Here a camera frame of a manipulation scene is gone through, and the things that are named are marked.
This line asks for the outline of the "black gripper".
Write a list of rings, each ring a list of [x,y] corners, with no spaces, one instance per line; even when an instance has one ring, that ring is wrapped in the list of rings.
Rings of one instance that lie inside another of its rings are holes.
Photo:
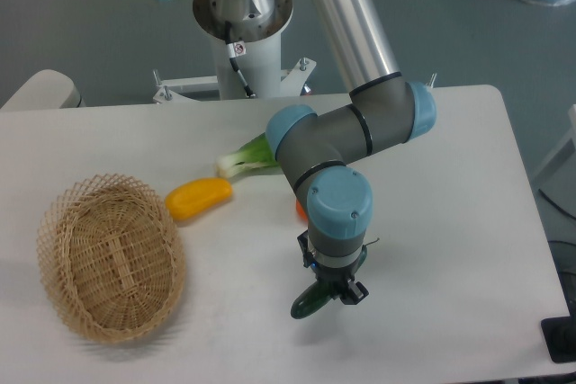
[[[357,305],[368,296],[368,289],[355,274],[360,266],[360,249],[340,257],[328,256],[319,252],[309,240],[308,233],[297,237],[302,252],[303,266],[310,268],[318,281],[331,285],[331,296],[340,297],[345,305]]]

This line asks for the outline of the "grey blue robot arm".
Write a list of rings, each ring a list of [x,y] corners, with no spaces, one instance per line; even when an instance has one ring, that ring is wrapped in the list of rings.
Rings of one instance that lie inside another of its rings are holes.
[[[367,297],[355,275],[367,255],[373,195],[351,165],[429,132],[437,116],[428,87],[403,78],[372,0],[313,2],[351,101],[321,115],[306,105],[282,109],[265,130],[308,219],[298,241],[316,280],[294,301],[295,318],[333,299],[355,305]],[[276,98],[302,89],[300,68],[281,72],[280,37],[292,0],[193,0],[193,14],[211,40],[221,99]]]

